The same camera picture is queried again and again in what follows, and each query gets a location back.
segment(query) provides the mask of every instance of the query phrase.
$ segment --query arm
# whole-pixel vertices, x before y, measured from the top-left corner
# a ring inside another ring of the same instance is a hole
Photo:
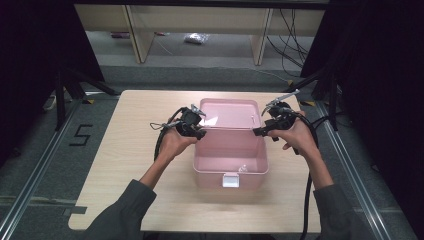
[[[342,189],[334,184],[312,134],[302,121],[296,120],[289,130],[272,130],[268,135],[283,138],[287,142],[283,146],[284,150],[294,147],[305,158],[315,186],[314,196],[320,213],[321,239],[374,239]]]
[[[156,161],[139,181],[130,182],[118,201],[94,219],[83,239],[142,239],[141,221],[156,198],[154,187],[171,161],[196,141],[182,137],[174,128],[168,130]]]

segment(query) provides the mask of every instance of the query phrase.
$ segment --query pink plastic container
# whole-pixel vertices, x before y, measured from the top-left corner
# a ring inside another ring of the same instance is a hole
[[[252,100],[202,99],[200,109],[207,131],[195,147],[194,170],[199,187],[260,187],[268,172],[263,137],[253,134],[261,126],[258,104]]]

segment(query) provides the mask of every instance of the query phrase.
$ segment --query box latch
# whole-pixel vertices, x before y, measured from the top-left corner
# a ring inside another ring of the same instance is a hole
[[[239,175],[237,173],[225,173],[222,177],[223,187],[234,187],[240,186]]]

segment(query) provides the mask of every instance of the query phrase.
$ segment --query sleeve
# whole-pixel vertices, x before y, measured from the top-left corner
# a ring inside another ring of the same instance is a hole
[[[320,214],[322,240],[375,239],[338,185],[316,190],[314,196]]]
[[[94,219],[83,239],[142,239],[141,220],[155,198],[153,190],[132,180],[118,201]]]

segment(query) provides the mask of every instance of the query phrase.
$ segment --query light wood tabletop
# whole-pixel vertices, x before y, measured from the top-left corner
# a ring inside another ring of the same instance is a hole
[[[265,104],[283,93],[128,90],[119,99],[76,206],[69,226],[86,229],[113,204],[131,179],[140,179],[153,162],[159,135],[150,123],[164,123],[180,107],[199,106],[203,98],[255,100]],[[284,100],[294,110],[294,96]],[[268,119],[266,114],[262,121]],[[146,231],[182,232],[301,232],[308,167],[283,140],[266,137],[269,171],[259,189],[204,189],[195,181],[194,146],[189,146],[165,170],[154,191],[156,200],[143,219]],[[311,193],[309,232],[319,232],[319,215]]]

